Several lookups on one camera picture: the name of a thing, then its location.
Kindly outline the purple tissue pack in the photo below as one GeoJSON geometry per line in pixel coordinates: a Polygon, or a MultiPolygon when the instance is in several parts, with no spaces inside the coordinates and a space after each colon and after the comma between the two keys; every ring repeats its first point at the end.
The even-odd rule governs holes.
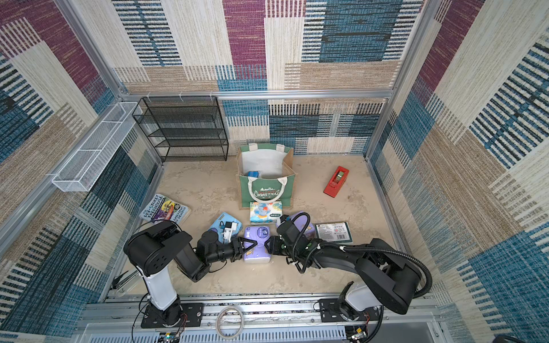
{"type": "Polygon", "coordinates": [[[277,220],[276,227],[278,228],[286,220],[292,220],[300,231],[305,228],[304,236],[306,236],[308,239],[316,238],[314,224],[311,223],[311,220],[308,220],[306,216],[301,216],[301,214],[302,212],[296,212],[295,214],[291,215],[283,214],[283,216],[281,216],[277,220]]]}
{"type": "Polygon", "coordinates": [[[251,240],[251,242],[244,243],[244,248],[247,250],[243,257],[245,263],[267,264],[270,262],[271,254],[265,246],[270,238],[269,227],[247,227],[244,231],[244,238],[251,240]]]}

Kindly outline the green white box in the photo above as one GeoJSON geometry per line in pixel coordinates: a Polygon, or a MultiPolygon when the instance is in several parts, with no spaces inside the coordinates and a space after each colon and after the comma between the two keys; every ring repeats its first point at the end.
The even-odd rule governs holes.
{"type": "Polygon", "coordinates": [[[353,242],[350,227],[347,222],[333,222],[315,225],[319,239],[336,244],[350,244],[353,242]]]}

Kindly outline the green canvas Christmas bag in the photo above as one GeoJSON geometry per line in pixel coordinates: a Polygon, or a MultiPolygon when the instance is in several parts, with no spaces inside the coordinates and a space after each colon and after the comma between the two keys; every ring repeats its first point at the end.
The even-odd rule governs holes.
{"type": "Polygon", "coordinates": [[[251,143],[237,153],[239,206],[249,209],[252,202],[280,201],[284,208],[293,206],[296,173],[293,170],[294,149],[282,144],[251,143]],[[248,177],[249,171],[260,171],[261,177],[248,177]]]}

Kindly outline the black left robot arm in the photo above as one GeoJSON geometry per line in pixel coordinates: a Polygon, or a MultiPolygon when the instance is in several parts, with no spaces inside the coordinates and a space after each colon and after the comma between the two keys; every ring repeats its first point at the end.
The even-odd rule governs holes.
{"type": "Polygon", "coordinates": [[[141,328],[181,327],[188,320],[170,278],[171,262],[188,279],[198,282],[210,272],[212,263],[241,260],[257,246],[257,241],[238,236],[221,243],[211,230],[201,236],[195,248],[191,241],[192,236],[177,224],[163,221],[132,235],[125,243],[124,254],[140,273],[149,295],[141,328]]]}

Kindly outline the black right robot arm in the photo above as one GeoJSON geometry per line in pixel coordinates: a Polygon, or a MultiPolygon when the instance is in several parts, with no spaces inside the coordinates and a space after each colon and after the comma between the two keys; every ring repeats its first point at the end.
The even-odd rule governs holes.
{"type": "Polygon", "coordinates": [[[429,269],[410,254],[393,249],[382,239],[369,244],[348,245],[305,235],[310,224],[306,212],[283,216],[277,234],[266,243],[268,253],[284,256],[300,274],[310,268],[332,268],[357,274],[360,282],[348,283],[340,293],[336,313],[356,320],[374,307],[406,314],[411,301],[426,295],[433,277],[429,269]]]}

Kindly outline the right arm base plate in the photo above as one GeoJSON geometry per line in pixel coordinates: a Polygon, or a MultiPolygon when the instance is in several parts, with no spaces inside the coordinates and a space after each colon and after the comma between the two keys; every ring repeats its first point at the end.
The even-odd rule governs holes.
{"type": "Polygon", "coordinates": [[[370,307],[359,312],[350,305],[342,305],[336,298],[320,299],[313,307],[320,313],[322,322],[366,322],[368,320],[375,322],[380,317],[377,307],[370,307]]]}

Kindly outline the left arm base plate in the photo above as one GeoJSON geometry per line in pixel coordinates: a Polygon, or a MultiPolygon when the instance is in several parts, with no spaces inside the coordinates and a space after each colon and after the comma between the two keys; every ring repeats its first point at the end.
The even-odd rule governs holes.
{"type": "Polygon", "coordinates": [[[180,329],[199,327],[202,322],[203,303],[176,303],[161,311],[153,304],[145,307],[142,329],[180,329]]]}

